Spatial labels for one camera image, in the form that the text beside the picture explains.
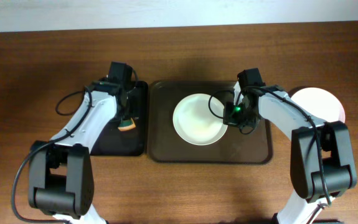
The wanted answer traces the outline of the cream plate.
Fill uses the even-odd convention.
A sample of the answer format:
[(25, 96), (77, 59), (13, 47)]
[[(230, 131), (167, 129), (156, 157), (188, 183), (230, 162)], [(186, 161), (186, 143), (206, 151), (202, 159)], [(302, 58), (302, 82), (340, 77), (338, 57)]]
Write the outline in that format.
[(172, 122), (176, 133), (186, 142), (207, 146), (220, 140), (228, 126), (223, 124), (224, 105), (205, 93), (183, 98), (176, 105)]

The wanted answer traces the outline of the orange green sponge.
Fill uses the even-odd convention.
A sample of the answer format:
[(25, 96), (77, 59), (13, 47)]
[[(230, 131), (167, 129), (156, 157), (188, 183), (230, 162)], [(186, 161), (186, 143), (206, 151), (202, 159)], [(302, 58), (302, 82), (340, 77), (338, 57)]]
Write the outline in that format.
[(136, 125), (133, 118), (122, 120), (118, 125), (118, 130), (121, 132), (129, 131), (135, 128)]

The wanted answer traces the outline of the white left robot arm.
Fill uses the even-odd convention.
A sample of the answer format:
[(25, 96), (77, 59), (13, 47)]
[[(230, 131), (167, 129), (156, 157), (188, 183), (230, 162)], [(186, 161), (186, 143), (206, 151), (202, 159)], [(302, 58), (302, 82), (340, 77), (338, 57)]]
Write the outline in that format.
[(85, 86), (70, 121), (49, 141), (36, 141), (29, 165), (28, 201), (49, 215), (49, 223), (106, 223), (92, 204), (94, 181), (90, 154), (106, 126), (135, 129), (130, 94), (138, 86), (135, 70), (112, 62), (108, 75)]

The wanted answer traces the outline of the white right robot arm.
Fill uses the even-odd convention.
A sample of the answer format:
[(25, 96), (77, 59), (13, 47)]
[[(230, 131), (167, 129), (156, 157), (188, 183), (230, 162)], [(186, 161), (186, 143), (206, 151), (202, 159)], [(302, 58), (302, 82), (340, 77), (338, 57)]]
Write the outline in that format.
[(356, 166), (345, 123), (329, 122), (306, 111), (280, 86), (266, 85), (257, 68), (237, 75), (233, 94), (234, 100), (224, 108), (224, 124), (248, 135), (266, 119), (291, 141), (294, 190), (272, 223), (312, 223), (332, 200), (356, 186)]

